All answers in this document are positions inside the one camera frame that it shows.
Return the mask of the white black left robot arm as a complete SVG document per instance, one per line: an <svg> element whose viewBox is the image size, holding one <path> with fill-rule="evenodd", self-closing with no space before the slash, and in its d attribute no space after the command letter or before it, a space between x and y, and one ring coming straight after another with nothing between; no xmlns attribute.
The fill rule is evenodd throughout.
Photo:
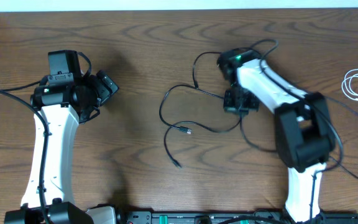
<svg viewBox="0 0 358 224"><path fill-rule="evenodd" d="M112 205L86 211L74 202L71 187L73 146L79 125L100 114L100 107L119 87L102 70L82 72L83 53L48 53L49 75L30 97L35 145L30 178L18 210L6 212L5 223L116 223Z"/></svg>

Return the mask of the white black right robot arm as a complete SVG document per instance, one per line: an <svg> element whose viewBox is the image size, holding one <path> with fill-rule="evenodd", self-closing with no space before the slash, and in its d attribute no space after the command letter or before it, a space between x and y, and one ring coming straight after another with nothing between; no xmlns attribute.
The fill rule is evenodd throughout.
<svg viewBox="0 0 358 224"><path fill-rule="evenodd" d="M324 96L289 84L255 50L223 52L217 65L232 85L224 94L226 112L244 117L261 103L272 112L275 150L288 167L285 211L293 223L316 223L322 172L335 147Z"/></svg>

